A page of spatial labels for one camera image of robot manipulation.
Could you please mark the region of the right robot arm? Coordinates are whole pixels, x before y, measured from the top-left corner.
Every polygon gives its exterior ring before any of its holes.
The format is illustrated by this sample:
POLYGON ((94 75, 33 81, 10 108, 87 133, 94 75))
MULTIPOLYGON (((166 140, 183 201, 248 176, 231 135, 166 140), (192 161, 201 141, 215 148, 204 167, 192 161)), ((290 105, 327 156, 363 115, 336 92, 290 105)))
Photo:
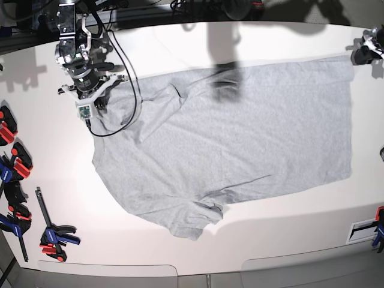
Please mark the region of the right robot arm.
POLYGON ((59 1, 56 25, 59 43, 56 63, 68 74, 72 85, 64 85, 58 94, 75 99, 78 117, 88 120, 107 105, 107 90, 125 82, 124 75, 114 74, 115 64, 98 59, 109 48, 99 11, 115 8, 113 1, 59 1))

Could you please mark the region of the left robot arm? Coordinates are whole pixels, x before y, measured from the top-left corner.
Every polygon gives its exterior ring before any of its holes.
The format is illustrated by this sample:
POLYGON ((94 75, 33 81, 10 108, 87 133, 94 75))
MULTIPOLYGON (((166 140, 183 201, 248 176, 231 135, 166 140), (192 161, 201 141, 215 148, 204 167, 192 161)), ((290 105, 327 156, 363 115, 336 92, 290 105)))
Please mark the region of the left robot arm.
POLYGON ((346 50, 352 51, 350 59, 353 65, 368 65, 383 60, 383 26, 364 30, 362 36, 355 38, 346 50))

